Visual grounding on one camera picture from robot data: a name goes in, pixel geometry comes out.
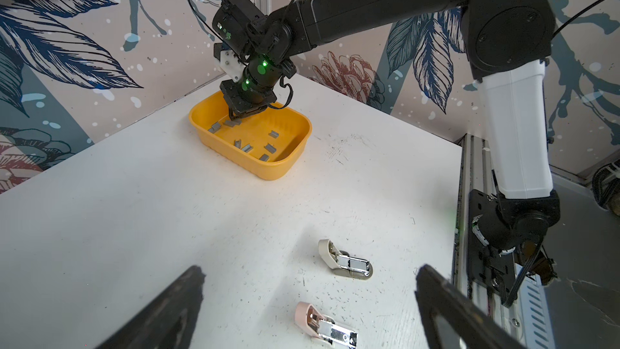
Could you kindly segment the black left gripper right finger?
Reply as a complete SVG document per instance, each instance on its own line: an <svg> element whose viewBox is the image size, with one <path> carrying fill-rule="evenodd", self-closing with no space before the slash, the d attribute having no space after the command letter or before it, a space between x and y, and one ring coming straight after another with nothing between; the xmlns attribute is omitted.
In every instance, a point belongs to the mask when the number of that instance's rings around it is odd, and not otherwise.
<svg viewBox="0 0 620 349"><path fill-rule="evenodd" d="M434 268L422 266L416 299L430 348L522 348Z"/></svg>

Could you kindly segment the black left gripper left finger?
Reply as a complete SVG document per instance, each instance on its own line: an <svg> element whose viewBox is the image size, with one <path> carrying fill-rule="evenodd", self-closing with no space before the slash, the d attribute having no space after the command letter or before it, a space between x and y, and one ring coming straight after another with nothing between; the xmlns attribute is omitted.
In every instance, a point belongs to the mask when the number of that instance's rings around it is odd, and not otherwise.
<svg viewBox="0 0 620 349"><path fill-rule="evenodd" d="M203 301L204 280L200 267L189 267L99 347L189 348Z"/></svg>

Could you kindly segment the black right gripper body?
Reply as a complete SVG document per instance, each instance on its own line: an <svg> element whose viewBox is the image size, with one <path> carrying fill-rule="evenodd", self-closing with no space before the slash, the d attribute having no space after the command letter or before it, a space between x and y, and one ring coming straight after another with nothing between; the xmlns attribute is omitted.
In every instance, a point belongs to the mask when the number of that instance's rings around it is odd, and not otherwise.
<svg viewBox="0 0 620 349"><path fill-rule="evenodd" d="M229 119L231 121L258 115L276 102L276 96L272 89L262 93L252 88L245 90L244 85L245 82L234 82L233 80L225 80L220 84L224 101L229 107Z"/></svg>

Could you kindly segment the beige olive mini stapler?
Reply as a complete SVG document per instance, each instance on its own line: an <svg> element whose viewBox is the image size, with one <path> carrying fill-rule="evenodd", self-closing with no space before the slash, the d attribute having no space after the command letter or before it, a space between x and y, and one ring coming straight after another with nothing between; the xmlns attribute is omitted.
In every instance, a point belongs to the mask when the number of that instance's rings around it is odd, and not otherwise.
<svg viewBox="0 0 620 349"><path fill-rule="evenodd" d="M318 242L318 252L324 263L337 276L369 280L374 274L374 268L369 260L351 256L348 252L337 249L329 239L321 239Z"/></svg>

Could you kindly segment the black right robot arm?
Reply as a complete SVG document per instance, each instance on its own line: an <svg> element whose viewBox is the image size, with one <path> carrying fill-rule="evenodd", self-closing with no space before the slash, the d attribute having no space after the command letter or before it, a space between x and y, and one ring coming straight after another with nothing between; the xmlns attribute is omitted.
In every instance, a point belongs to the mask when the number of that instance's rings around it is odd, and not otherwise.
<svg viewBox="0 0 620 349"><path fill-rule="evenodd" d="M430 99L452 87L450 52L464 53L486 108L497 190L510 200L552 194L543 79L556 34L548 0L290 0L269 15L223 0L212 30L243 70L221 84L229 116L274 108L294 56L392 24L390 69L411 62Z"/></svg>

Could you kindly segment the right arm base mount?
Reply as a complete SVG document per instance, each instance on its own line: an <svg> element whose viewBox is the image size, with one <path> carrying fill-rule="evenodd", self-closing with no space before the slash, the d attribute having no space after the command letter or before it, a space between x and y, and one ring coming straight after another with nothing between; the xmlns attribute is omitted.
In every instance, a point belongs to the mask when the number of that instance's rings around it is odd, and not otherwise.
<svg viewBox="0 0 620 349"><path fill-rule="evenodd" d="M470 281L513 305L518 290L541 252L547 231L560 219L560 197L508 199L479 190L469 193L468 258Z"/></svg>

